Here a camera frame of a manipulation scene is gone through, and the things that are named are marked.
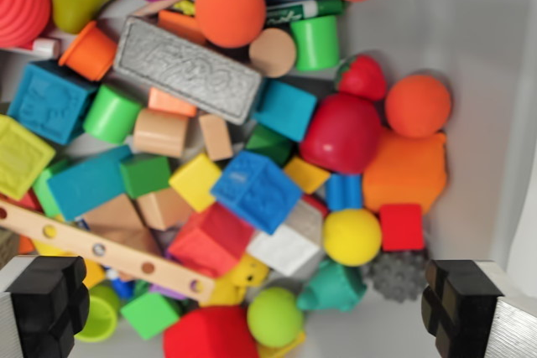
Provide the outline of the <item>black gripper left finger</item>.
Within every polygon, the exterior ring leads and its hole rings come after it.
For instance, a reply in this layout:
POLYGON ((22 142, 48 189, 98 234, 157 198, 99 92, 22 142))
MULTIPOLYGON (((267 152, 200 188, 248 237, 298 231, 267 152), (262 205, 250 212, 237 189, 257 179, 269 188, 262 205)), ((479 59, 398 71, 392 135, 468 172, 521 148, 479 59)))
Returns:
POLYGON ((85 277, 82 257, 13 257, 1 270, 1 356, 69 356, 89 314, 85 277))

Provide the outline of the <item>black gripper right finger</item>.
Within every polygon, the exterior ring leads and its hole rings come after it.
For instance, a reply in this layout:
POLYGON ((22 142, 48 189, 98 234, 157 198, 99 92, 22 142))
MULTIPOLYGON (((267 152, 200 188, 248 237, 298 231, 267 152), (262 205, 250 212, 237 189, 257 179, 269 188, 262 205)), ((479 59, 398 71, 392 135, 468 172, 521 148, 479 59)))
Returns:
POLYGON ((442 357, 535 357, 536 298, 493 261, 431 260, 421 316, 442 357))

